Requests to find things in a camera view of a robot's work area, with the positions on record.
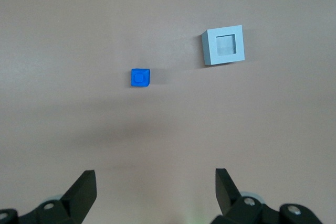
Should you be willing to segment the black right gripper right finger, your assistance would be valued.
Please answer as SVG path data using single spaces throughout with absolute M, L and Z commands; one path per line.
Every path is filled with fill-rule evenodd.
M 307 207 L 283 204 L 273 210 L 253 196 L 242 196 L 228 171 L 216 169 L 216 199 L 222 214 L 212 223 L 321 223 Z

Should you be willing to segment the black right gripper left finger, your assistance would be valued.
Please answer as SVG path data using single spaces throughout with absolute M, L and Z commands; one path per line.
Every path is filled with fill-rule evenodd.
M 94 170 L 86 170 L 60 199 L 40 204 L 19 216 L 16 209 L 2 209 L 1 223 L 82 223 L 97 198 Z

